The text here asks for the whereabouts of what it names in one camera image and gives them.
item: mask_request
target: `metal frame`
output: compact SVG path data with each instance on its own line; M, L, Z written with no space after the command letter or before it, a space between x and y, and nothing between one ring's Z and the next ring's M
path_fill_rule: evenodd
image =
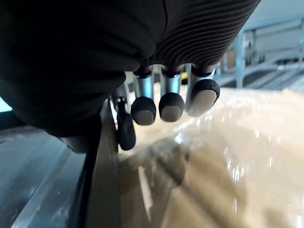
M116 127L106 99L101 110L102 131L89 145L74 203L69 228L121 228L119 160Z
M279 29L273 32L269 32L266 34L262 34L261 36L268 36L273 35L276 33L281 33L285 31L290 31L293 29L300 29L301 30L301 40L298 46L294 48L290 48L285 50L280 55L277 55L274 58L271 58L270 60L263 62L261 64L257 64L257 60L253 59L254 66L246 67L245 66L245 34L247 32L253 33L253 43L252 48L255 49L256 46L256 39L260 37L260 35L257 35L257 30L264 29L272 26L282 25L289 22L300 20L301 23L299 26L293 26L291 28L284 28ZM299 64L300 67L303 65L303 58L304 58L304 16L295 16L285 19L276 19L276 20L267 20L267 21L261 21L258 23L249 23L246 24L238 33L237 37L235 38L234 43L229 47L229 50L235 49L236 51L236 69L235 73L228 73L228 67L227 67L227 54L223 56L223 70L217 71L217 74L215 75L216 80L220 85L223 85L229 81L236 81L237 88L243 87L243 81L244 78L256 71L259 70L276 70L278 69L278 65L275 63L277 60L290 57L290 56L299 56Z

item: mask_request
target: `metal rod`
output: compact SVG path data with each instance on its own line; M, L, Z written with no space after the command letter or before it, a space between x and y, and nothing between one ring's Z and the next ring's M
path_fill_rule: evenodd
M219 78L222 75L222 69L221 69L221 66L220 66L220 61L217 64L216 72L217 72L216 76L217 76L217 78Z
M258 70L265 70L265 69L276 69L277 68L277 64L274 64L274 62L284 58L284 57L288 57L288 56L293 56L294 54L298 55L298 52L291 50L291 51L286 51L280 55L277 55L271 59L269 59L268 61L258 64L256 66L253 67L247 67L244 70L244 74L243 74L243 78L258 71Z
M189 77L191 75L191 63L187 63L185 68L186 68L186 72L187 72L187 77L189 79Z
M298 50L301 46L296 47L282 47L282 48L276 48L276 49L268 49L263 51L257 51L256 53L269 53L269 52L281 52L281 51L288 51L288 50Z
M299 67L301 68L303 64L303 58L304 58L304 18L302 18L301 21L301 39L300 39L300 46L301 51L300 51L300 56L299 56Z
M244 71L245 71L245 36L241 30L236 38L236 83L237 88L243 87Z
M224 63L224 73L226 73L228 71L227 52L225 52L223 56L223 63Z
M180 93L181 86L181 74L177 74L174 77L167 77L161 74L161 96L166 93Z
M154 100L154 76L151 74L149 77L140 77L134 75L134 89L136 98L146 96Z
M257 64L257 52L256 52L256 48L257 48L257 33L255 30L252 31L252 44L251 44L251 48L252 48L252 52L251 52L251 62L253 65Z

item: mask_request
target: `plastic-wrapped package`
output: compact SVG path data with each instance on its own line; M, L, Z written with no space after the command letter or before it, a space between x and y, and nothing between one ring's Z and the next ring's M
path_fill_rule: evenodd
M222 89L200 118L136 126L123 228L304 227L303 115L300 94Z

